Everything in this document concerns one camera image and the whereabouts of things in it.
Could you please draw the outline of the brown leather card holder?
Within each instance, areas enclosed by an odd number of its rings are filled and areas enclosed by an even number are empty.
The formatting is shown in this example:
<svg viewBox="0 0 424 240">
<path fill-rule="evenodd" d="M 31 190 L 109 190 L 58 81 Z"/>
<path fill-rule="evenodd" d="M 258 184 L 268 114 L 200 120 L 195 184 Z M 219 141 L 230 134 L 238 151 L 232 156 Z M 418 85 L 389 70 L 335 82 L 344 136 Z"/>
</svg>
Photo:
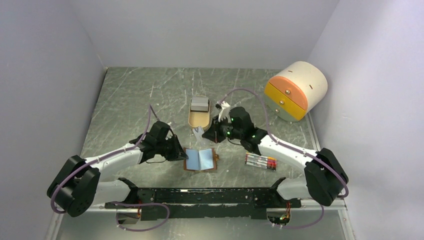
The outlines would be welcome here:
<svg viewBox="0 0 424 240">
<path fill-rule="evenodd" d="M 220 156 L 214 148 L 196 150 L 184 148 L 187 159 L 183 163 L 183 169 L 191 172 L 204 172 L 217 169 L 217 161 Z"/>
</svg>

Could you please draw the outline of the beige oval tray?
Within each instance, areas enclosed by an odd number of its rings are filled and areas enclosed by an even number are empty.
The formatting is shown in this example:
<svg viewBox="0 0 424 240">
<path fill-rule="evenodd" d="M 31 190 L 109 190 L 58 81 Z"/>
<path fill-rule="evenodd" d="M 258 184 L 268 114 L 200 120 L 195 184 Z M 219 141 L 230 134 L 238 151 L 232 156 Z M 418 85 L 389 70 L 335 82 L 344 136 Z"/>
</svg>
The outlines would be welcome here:
<svg viewBox="0 0 424 240">
<path fill-rule="evenodd" d="M 193 129 L 195 127 L 201 126 L 204 131 L 207 131 L 211 126 L 211 101 L 209 100 L 209 111 L 208 112 L 197 112 L 190 111 L 188 112 L 188 124 Z"/>
</svg>

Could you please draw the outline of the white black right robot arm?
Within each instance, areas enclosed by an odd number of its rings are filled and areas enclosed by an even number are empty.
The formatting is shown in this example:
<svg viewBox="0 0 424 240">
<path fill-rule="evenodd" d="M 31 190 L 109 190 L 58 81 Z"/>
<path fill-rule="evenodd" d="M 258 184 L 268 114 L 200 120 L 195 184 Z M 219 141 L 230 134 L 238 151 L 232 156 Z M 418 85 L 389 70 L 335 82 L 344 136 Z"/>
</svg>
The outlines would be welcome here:
<svg viewBox="0 0 424 240">
<path fill-rule="evenodd" d="M 327 149 L 301 148 L 283 141 L 266 130 L 255 126 L 243 107 L 235 107 L 229 118 L 212 119 L 210 128 L 202 137 L 215 143 L 226 139 L 240 141 L 243 148 L 262 157 L 277 161 L 303 171 L 303 177 L 285 179 L 270 193 L 270 202 L 282 207 L 288 200 L 311 198 L 329 207 L 349 182 L 349 178 L 334 153 Z"/>
</svg>

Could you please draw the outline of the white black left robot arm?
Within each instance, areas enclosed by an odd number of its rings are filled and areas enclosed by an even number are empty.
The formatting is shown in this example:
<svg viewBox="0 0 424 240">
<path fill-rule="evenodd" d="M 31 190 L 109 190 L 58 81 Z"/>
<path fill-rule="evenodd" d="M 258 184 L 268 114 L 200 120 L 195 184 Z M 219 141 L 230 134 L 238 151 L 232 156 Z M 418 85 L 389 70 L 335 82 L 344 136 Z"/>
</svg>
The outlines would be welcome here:
<svg viewBox="0 0 424 240">
<path fill-rule="evenodd" d="M 69 157 L 47 189 L 50 206 L 58 214 L 82 215 L 93 205 L 112 203 L 132 208 L 140 203 L 139 188 L 120 177 L 107 181 L 116 172 L 161 156 L 166 161 L 188 158 L 171 127 L 155 122 L 149 131 L 108 153 L 82 158 Z"/>
</svg>

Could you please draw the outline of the stack of credit cards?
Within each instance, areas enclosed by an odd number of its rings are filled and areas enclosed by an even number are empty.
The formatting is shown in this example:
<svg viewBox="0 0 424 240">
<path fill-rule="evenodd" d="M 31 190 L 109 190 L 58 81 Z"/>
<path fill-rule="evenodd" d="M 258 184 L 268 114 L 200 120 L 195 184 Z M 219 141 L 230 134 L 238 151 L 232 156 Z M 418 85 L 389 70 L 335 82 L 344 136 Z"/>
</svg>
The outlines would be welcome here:
<svg viewBox="0 0 424 240">
<path fill-rule="evenodd" d="M 196 95 L 190 101 L 191 112 L 208 112 L 210 109 L 210 99 L 207 96 Z"/>
</svg>

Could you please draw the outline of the pack of coloured markers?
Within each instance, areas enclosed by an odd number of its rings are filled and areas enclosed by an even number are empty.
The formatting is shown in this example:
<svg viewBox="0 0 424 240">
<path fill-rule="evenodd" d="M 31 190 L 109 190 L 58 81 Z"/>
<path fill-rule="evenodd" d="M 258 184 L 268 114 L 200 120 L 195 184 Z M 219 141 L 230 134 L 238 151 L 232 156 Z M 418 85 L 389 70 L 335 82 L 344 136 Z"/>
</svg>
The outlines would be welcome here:
<svg viewBox="0 0 424 240">
<path fill-rule="evenodd" d="M 277 160 L 272 157 L 261 156 L 247 152 L 244 163 L 261 169 L 275 171 L 277 169 Z"/>
</svg>

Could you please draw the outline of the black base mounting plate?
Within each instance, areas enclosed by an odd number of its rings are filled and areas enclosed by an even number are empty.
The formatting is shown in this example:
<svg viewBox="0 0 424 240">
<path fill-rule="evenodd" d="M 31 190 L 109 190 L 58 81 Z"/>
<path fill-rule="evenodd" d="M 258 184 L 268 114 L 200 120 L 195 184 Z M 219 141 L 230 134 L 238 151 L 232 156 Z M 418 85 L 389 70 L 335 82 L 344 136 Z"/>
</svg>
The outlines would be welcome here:
<svg viewBox="0 0 424 240">
<path fill-rule="evenodd" d="M 238 218 L 266 220 L 269 209 L 300 208 L 297 198 L 285 200 L 270 187 L 140 188 L 133 204 L 143 204 L 141 220 Z"/>
</svg>

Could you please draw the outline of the round pastel drawer cabinet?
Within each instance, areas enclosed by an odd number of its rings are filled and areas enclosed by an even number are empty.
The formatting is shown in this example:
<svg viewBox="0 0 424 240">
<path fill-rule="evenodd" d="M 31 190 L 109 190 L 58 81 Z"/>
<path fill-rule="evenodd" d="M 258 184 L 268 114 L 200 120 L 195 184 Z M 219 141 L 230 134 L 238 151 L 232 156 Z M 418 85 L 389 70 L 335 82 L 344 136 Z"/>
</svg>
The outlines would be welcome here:
<svg viewBox="0 0 424 240">
<path fill-rule="evenodd" d="M 271 77 L 264 102 L 281 119 L 298 122 L 326 95 L 328 81 L 314 65 L 296 61 Z"/>
</svg>

